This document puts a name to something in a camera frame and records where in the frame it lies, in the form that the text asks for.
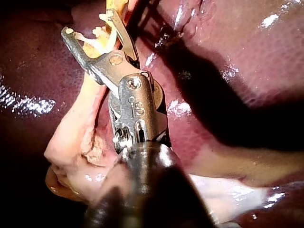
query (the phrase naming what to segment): clip applier jaw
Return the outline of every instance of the clip applier jaw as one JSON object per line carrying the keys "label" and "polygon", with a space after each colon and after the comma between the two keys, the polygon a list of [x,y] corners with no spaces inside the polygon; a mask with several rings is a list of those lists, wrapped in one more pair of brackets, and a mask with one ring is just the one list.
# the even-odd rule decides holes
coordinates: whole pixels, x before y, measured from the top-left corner
{"label": "clip applier jaw", "polygon": [[117,29],[122,49],[113,50],[98,58],[88,57],[75,38],[75,32],[63,28],[61,35],[80,66],[100,85],[110,89],[109,112],[114,133],[113,142],[118,153],[124,147],[146,141],[160,141],[165,137],[168,123],[161,86],[149,71],[139,69],[136,47],[123,21],[114,9],[107,9],[108,20]]}

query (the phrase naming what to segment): metal jaw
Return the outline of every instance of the metal jaw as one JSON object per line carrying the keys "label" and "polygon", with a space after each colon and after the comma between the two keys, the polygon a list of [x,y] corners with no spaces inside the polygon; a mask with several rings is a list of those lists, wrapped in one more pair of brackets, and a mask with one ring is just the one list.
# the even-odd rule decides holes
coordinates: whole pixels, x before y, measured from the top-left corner
{"label": "metal jaw", "polygon": [[162,140],[168,122],[166,114],[158,112],[164,99],[162,87],[150,72],[139,69],[136,47],[118,13],[114,9],[107,9],[106,13],[117,28],[121,50],[92,59],[85,54],[72,29],[63,28],[61,36],[80,66],[98,84],[110,89],[113,142],[120,153],[137,143]]}

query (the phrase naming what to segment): surgical clip applier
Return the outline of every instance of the surgical clip applier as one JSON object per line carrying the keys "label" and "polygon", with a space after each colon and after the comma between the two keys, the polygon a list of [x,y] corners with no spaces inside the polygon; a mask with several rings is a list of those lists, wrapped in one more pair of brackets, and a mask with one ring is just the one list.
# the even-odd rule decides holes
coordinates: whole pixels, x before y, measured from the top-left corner
{"label": "surgical clip applier", "polygon": [[[139,69],[136,47],[113,9],[121,50],[89,58],[65,27],[62,37],[80,66],[110,89],[113,142],[119,154],[96,201],[86,228],[213,228],[212,219],[171,148],[162,87]],[[118,178],[121,172],[127,178]]]}

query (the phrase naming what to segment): screw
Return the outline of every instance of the screw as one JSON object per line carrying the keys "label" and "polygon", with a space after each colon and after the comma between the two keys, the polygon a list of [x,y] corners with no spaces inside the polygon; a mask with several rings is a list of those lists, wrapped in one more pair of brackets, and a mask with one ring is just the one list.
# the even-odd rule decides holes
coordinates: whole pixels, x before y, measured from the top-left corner
{"label": "screw", "polygon": [[66,30],[66,33],[67,33],[67,34],[71,34],[72,32],[74,32],[74,30],[73,30],[72,28],[68,28],[68,29]]}
{"label": "screw", "polygon": [[116,55],[113,55],[113,56],[110,57],[110,63],[113,66],[121,64],[122,61],[123,61],[123,57],[119,54],[116,54]]}
{"label": "screw", "polygon": [[139,87],[141,87],[141,85],[142,85],[142,82],[140,81],[140,79],[138,77],[131,78],[128,81],[128,87],[131,90],[138,89]]}

